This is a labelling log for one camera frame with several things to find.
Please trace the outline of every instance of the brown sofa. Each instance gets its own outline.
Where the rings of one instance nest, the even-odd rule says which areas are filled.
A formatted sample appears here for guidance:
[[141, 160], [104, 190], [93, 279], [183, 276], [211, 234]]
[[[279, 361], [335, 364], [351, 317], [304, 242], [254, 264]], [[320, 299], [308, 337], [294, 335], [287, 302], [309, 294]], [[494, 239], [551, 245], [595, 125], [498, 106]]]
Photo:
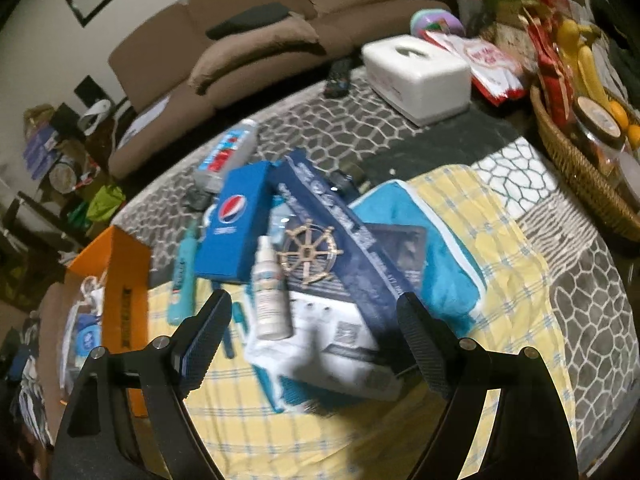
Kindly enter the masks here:
[[[196, 95], [186, 79], [212, 43], [206, 30], [270, 2], [302, 14], [318, 33], [319, 44], [246, 64], [213, 83], [205, 95]], [[137, 112], [170, 92], [159, 117], [111, 155], [110, 173], [124, 179], [217, 110], [271, 84], [348, 56], [369, 41], [408, 33], [412, 14], [432, 7], [447, 8], [434, 0], [388, 0], [318, 17], [309, 0], [186, 0], [161, 10], [125, 38], [109, 58]]]

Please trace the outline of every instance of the white tissue box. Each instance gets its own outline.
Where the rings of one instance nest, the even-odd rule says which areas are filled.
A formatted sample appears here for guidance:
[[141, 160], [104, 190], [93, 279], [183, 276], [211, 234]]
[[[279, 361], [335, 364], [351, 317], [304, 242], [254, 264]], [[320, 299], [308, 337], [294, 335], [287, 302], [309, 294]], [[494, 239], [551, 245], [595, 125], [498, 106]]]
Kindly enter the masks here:
[[371, 87], [418, 126], [463, 112], [471, 100], [471, 69], [462, 58], [413, 36], [362, 47]]

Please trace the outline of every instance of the orange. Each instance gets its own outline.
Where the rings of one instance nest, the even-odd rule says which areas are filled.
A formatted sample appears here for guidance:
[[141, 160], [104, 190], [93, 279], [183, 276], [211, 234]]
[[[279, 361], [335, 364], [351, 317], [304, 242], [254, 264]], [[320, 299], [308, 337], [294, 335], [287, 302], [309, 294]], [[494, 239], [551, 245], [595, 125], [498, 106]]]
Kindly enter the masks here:
[[634, 150], [640, 148], [640, 126], [632, 124], [626, 131], [626, 138], [629, 139], [629, 144]]
[[629, 118], [626, 116], [625, 109], [618, 101], [612, 100], [609, 105], [611, 107], [611, 115], [613, 115], [620, 129], [626, 132], [626, 129], [629, 127]]

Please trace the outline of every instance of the red and white bag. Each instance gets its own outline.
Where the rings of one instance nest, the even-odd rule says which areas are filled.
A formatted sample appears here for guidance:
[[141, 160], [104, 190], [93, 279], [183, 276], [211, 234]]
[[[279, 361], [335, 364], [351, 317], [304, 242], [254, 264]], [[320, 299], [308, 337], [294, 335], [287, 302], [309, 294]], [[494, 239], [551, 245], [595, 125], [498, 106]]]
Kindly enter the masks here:
[[527, 94], [522, 65], [494, 44], [481, 38], [460, 38], [450, 34], [422, 31], [422, 38], [458, 54], [471, 67], [474, 85], [495, 106]]

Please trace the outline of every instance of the yellow checkered cloth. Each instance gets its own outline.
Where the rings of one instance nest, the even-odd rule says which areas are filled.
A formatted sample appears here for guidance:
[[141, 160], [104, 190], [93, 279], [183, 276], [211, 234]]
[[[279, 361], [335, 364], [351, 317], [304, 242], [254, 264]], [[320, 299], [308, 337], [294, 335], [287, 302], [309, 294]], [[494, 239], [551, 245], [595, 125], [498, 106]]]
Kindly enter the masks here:
[[[575, 443], [575, 399], [564, 339], [549, 303], [548, 267], [494, 193], [466, 166], [446, 166], [409, 182], [473, 254], [487, 284], [482, 317], [469, 334], [486, 350], [537, 348], [560, 394]], [[239, 286], [225, 286], [243, 302]], [[211, 292], [198, 280], [197, 303]], [[170, 283], [149, 292], [149, 337], [171, 334]], [[404, 479], [445, 406], [418, 377], [397, 402], [364, 400], [332, 416], [276, 414], [242, 357], [216, 353], [199, 390], [185, 401], [194, 426], [227, 479]], [[489, 392], [461, 478], [478, 470], [493, 426], [498, 391]]]

